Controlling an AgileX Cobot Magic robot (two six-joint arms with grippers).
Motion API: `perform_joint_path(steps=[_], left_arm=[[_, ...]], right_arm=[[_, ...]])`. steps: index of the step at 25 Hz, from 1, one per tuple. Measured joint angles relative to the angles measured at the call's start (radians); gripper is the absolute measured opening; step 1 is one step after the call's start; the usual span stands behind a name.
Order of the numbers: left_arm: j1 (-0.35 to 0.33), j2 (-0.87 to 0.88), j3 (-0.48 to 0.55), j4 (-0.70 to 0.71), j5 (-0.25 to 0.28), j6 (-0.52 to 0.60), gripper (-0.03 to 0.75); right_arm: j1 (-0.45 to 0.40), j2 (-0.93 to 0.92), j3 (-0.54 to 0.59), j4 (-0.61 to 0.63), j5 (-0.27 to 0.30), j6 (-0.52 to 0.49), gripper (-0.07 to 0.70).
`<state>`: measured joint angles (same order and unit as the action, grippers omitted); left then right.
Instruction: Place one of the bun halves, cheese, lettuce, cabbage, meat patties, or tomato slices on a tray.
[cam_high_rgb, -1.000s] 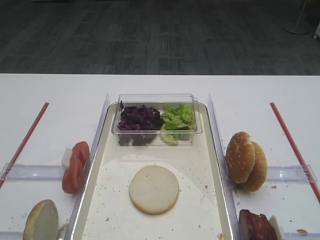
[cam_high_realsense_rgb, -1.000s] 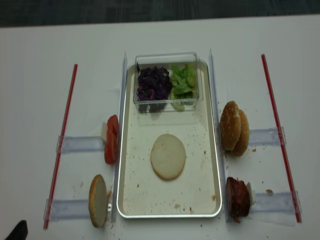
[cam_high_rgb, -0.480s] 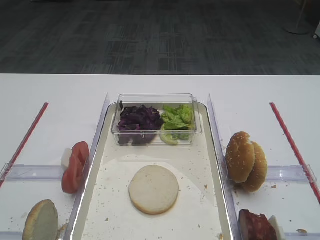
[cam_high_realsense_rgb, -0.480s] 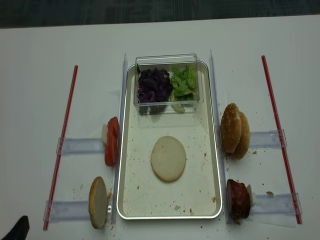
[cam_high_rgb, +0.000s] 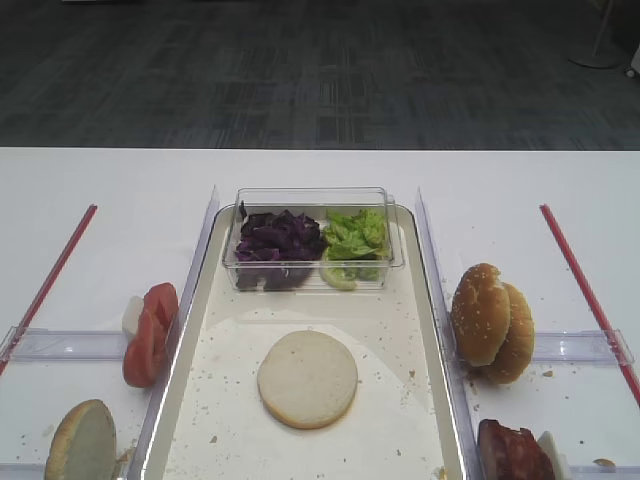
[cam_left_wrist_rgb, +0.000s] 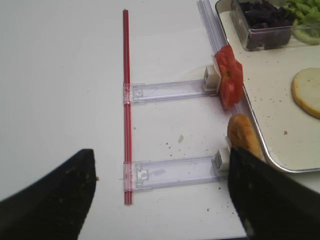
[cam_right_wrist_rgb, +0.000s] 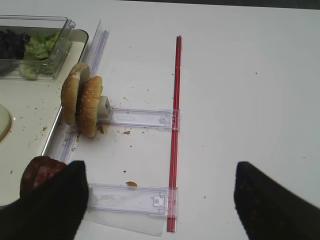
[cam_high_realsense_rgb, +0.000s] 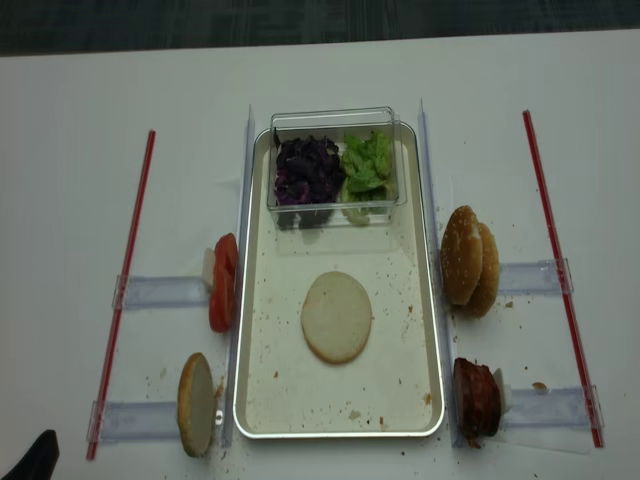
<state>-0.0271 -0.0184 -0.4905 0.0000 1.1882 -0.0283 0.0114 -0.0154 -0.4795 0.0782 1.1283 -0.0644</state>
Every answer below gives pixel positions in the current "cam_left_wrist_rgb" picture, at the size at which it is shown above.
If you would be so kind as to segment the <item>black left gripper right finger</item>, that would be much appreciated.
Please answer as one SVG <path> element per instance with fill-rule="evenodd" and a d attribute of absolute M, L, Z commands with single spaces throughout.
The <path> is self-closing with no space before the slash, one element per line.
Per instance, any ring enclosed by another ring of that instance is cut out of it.
<path fill-rule="evenodd" d="M 232 147 L 229 195 L 249 240 L 318 240 L 320 194 Z"/>

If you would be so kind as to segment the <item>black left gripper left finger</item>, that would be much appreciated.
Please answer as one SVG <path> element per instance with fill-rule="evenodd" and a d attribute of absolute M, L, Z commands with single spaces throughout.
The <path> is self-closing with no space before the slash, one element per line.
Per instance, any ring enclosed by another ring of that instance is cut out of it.
<path fill-rule="evenodd" d="M 0 202 L 2 240 L 76 240 L 96 191 L 92 149 L 82 149 Z"/>

